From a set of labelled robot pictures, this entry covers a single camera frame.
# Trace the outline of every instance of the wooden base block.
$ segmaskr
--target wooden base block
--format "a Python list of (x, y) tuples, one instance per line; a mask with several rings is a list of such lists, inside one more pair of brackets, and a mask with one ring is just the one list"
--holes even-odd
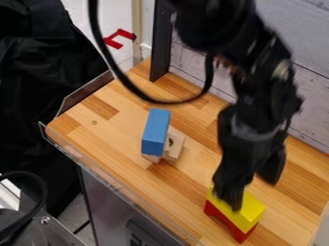
[(186, 137), (181, 133), (169, 129), (164, 146), (164, 158), (169, 161), (177, 161), (184, 148)]
[(239, 243), (242, 244), (246, 238), (248, 238), (256, 229), (257, 224), (249, 230), (249, 232), (244, 233), (241, 231), (235, 224), (233, 224), (223, 213), (221, 213), (211, 202), (207, 200), (206, 206), (204, 208), (204, 212), (208, 216), (216, 216), (220, 220), (222, 220), (232, 231), (234, 239)]
[(151, 156), (151, 155), (146, 155), (146, 154), (141, 154), (145, 159), (148, 159), (154, 163), (159, 163), (162, 157), (156, 157), (156, 156)]

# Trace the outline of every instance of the wooden surface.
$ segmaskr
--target wooden surface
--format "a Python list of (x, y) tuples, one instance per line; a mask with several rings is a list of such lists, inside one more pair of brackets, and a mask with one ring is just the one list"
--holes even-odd
[[(148, 63), (144, 62), (128, 74), (158, 97), (183, 98), (198, 89), (170, 73), (151, 84), (148, 71)], [(193, 242), (179, 228), (200, 245), (237, 245), (221, 222), (203, 213), (211, 178), (221, 157), (216, 117), (225, 106), (226, 102), (208, 94), (190, 104), (169, 107), (171, 126), (188, 136), (182, 157), (174, 165), (165, 160), (152, 164), (141, 156), (141, 137), (152, 106), (133, 96), (118, 81), (55, 119), (46, 133), (62, 147), (72, 145), (75, 151), (71, 153), (79, 162), (115, 183), (187, 241)], [(316, 231), (329, 200), (328, 156), (292, 137), (288, 140), (288, 152), (287, 167), (275, 188), (257, 178), (247, 188), (266, 205), (266, 212), (243, 245), (303, 246)]]

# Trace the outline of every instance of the red tape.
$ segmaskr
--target red tape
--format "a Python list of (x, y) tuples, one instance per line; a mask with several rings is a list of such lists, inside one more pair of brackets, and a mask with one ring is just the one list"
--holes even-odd
[(123, 29), (117, 29), (116, 32), (108, 37), (105, 37), (104, 38), (104, 42), (113, 47), (114, 49), (121, 49), (123, 47), (123, 44), (119, 43), (119, 42), (116, 42), (114, 41), (114, 38), (115, 37), (118, 37), (118, 36), (122, 36), (122, 37), (126, 37), (130, 40), (135, 40), (136, 39), (136, 35), (132, 34), (132, 33), (129, 33), (127, 31), (124, 31)]

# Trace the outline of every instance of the wooden block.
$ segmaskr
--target wooden block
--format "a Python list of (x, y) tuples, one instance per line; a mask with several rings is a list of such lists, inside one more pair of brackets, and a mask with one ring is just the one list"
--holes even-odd
[(146, 155), (146, 154), (141, 154), (145, 159), (148, 159), (154, 163), (159, 163), (162, 157), (157, 157), (157, 156), (151, 156), (151, 155)]
[(214, 186), (212, 185), (207, 200), (245, 234), (260, 221), (266, 209), (255, 197), (244, 191), (241, 210), (232, 211), (232, 208), (226, 202), (214, 196), (213, 191)]
[(164, 158), (169, 161), (177, 161), (184, 148), (186, 137), (169, 129), (164, 147)]
[(150, 110), (141, 140), (141, 152), (143, 154), (157, 157), (164, 155), (170, 115), (170, 111), (161, 109)]
[(204, 212), (208, 216), (216, 216), (220, 220), (222, 220), (232, 231), (234, 239), (238, 243), (243, 243), (246, 238), (248, 238), (256, 229), (257, 224), (252, 227), (247, 233), (244, 233), (242, 230), (239, 229), (232, 221), (230, 221), (220, 210), (217, 209), (210, 201), (206, 202), (206, 206), (204, 208)]

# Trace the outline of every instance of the red block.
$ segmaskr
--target red block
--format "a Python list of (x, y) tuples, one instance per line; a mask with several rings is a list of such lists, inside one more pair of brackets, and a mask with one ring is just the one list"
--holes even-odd
[(211, 202), (207, 201), (206, 206), (204, 208), (204, 212), (208, 216), (216, 216), (220, 220), (222, 220), (232, 231), (234, 239), (239, 243), (243, 243), (246, 238), (248, 238), (252, 232), (256, 229), (257, 224), (250, 229), (248, 233), (244, 233), (241, 231), (235, 224), (233, 224), (224, 214), (221, 213)]

